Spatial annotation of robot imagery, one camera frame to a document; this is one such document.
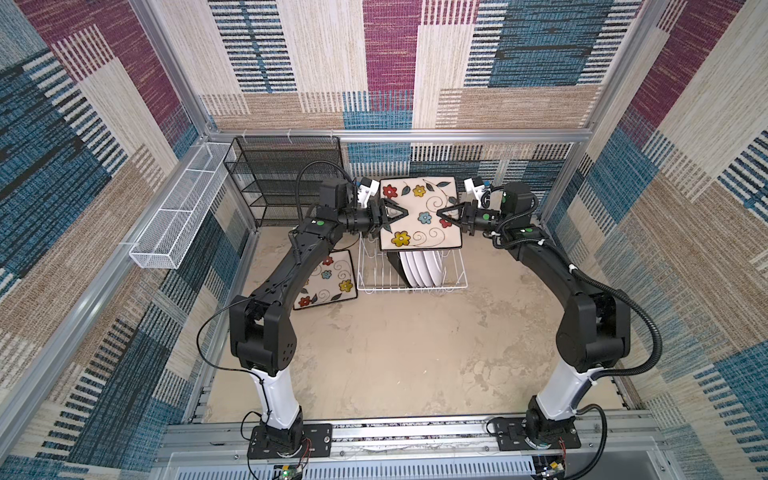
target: patterned fabric wall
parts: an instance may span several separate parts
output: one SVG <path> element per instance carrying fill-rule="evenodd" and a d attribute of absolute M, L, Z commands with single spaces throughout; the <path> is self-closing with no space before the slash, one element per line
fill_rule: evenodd
<path fill-rule="evenodd" d="M 154 0 L 211 121 L 581 127 L 641 0 Z"/>
<path fill-rule="evenodd" d="M 183 420 L 202 366 L 197 330 L 227 301 L 248 233 L 223 187 L 178 270 L 135 266 L 0 478 L 145 478 L 166 425 Z"/>
<path fill-rule="evenodd" d="M 768 2 L 670 2 L 548 222 L 657 320 L 632 382 L 688 478 L 768 475 L 767 72 Z"/>
<path fill-rule="evenodd" d="M 197 136 L 127 0 L 0 0 L 0 401 Z"/>

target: white plate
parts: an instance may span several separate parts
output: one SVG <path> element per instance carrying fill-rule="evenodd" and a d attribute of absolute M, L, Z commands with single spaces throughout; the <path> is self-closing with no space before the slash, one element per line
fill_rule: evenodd
<path fill-rule="evenodd" d="M 422 282 L 424 282 L 426 286 L 435 286 L 435 283 L 432 282 L 432 276 L 429 275 L 427 261 L 424 258 L 425 253 L 426 252 L 421 251 L 412 252 L 413 259 L 416 261 L 416 268 L 419 269 L 419 276 L 422 278 Z"/>
<path fill-rule="evenodd" d="M 437 250 L 427 250 L 424 252 L 424 260 L 427 262 L 429 276 L 435 286 L 442 286 L 442 255 Z"/>
<path fill-rule="evenodd" d="M 419 268 L 416 266 L 416 260 L 413 258 L 413 252 L 403 252 L 408 260 L 408 266 L 411 267 L 411 275 L 416 280 L 416 286 L 426 286 L 422 276 L 419 274 Z"/>
<path fill-rule="evenodd" d="M 411 267 L 408 265 L 406 252 L 399 252 L 399 253 L 400 253 L 400 263 L 402 263 L 402 269 L 406 272 L 406 278 L 408 279 L 408 283 L 410 283 L 411 286 L 419 286 L 419 284 L 416 282 L 416 278 L 413 276 L 413 273 L 411 272 Z"/>

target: floor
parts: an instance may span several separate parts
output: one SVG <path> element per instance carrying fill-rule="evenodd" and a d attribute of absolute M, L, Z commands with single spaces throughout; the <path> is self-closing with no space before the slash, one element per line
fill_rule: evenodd
<path fill-rule="evenodd" d="M 287 232 L 262 229 L 245 294 L 288 251 Z M 538 277 L 485 238 L 465 236 L 461 252 L 466 290 L 361 292 L 356 300 L 291 313 L 298 349 L 290 371 L 305 419 L 526 410 L 558 361 L 562 307 Z M 228 348 L 220 364 L 239 367 Z M 609 378 L 582 404 L 592 402 L 623 408 Z M 239 422 L 251 409 L 260 410 L 260 402 L 248 376 L 218 372 L 205 421 Z"/>

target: black mounting plate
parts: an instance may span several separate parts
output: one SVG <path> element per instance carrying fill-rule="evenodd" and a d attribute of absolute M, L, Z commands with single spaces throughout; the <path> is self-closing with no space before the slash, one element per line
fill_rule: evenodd
<path fill-rule="evenodd" d="M 525 417 L 505 418 L 496 417 L 491 421 L 493 432 L 499 432 L 496 435 L 498 449 L 502 452 L 517 452 L 518 450 L 535 450 L 525 441 L 525 426 L 523 421 Z M 580 449 L 581 440 L 578 433 L 566 432 L 561 437 L 565 442 L 566 449 Z M 553 445 L 551 448 L 559 449 L 559 445 Z"/>
<path fill-rule="evenodd" d="M 312 423 L 305 424 L 303 430 L 304 437 L 312 442 L 310 450 L 311 458 L 322 458 L 331 456 L 331 441 L 333 440 L 333 425 L 330 423 Z M 248 444 L 248 458 L 251 460 L 264 460 L 271 458 L 301 458 L 306 452 L 309 442 L 302 441 L 298 452 L 290 457 L 281 457 L 275 451 L 275 444 L 266 436 L 266 427 L 259 423 L 253 427 Z"/>

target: wire basket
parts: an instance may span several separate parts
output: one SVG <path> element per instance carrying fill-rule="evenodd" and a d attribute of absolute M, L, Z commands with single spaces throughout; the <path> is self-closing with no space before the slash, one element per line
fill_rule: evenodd
<path fill-rule="evenodd" d="M 437 250 L 442 256 L 441 286 L 408 286 L 379 248 L 378 238 L 360 237 L 357 254 L 357 288 L 373 292 L 439 292 L 447 293 L 467 288 L 467 273 L 461 249 Z"/>
<path fill-rule="evenodd" d="M 138 266 L 179 268 L 227 178 L 226 158 L 234 158 L 229 144 L 207 142 L 197 151 L 131 247 Z"/>

